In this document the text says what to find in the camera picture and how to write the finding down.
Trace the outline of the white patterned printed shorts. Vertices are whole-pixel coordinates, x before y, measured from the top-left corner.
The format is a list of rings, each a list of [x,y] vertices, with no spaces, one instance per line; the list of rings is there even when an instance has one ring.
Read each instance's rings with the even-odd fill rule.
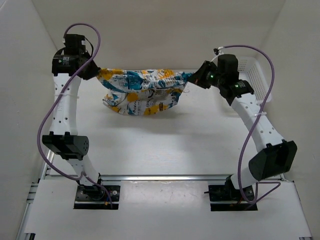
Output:
[[[102,68],[98,81],[108,89],[103,104],[121,115],[147,116],[178,104],[192,72],[171,69]]]

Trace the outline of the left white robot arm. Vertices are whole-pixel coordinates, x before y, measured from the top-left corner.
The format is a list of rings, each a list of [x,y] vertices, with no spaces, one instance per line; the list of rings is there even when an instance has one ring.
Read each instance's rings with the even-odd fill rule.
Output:
[[[86,49],[87,38],[80,34],[66,34],[64,47],[52,59],[54,81],[54,108],[48,134],[41,137],[42,144],[55,155],[66,160],[73,168],[73,178],[79,185],[88,187],[87,194],[93,200],[100,200],[105,188],[100,174],[93,167],[88,156],[89,139],[79,135],[77,128],[78,91],[83,80],[95,78],[100,67],[91,60],[92,52]]]

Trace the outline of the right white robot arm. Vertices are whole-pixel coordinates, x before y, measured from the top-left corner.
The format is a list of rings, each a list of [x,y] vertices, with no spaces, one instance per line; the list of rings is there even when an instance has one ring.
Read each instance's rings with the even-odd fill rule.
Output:
[[[204,61],[201,67],[187,80],[203,89],[216,87],[220,95],[238,114],[248,130],[257,154],[246,167],[239,167],[237,173],[229,178],[224,193],[230,200],[238,199],[243,189],[276,175],[287,173],[293,164],[298,147],[287,141],[276,131],[261,110],[251,83],[240,78],[239,61],[233,54],[223,54],[217,63]]]

